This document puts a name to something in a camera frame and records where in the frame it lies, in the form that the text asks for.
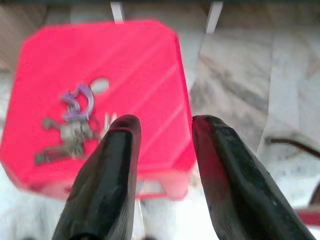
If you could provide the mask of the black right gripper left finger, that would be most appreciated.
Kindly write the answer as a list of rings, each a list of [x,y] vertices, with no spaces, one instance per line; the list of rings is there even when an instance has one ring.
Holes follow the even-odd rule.
[[[78,172],[54,240],[129,240],[133,234],[139,119],[117,118]]]

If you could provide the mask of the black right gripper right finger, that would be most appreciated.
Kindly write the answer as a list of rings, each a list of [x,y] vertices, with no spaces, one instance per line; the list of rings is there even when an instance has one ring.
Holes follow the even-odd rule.
[[[220,118],[197,115],[192,137],[200,180],[220,240],[312,240],[266,168]]]

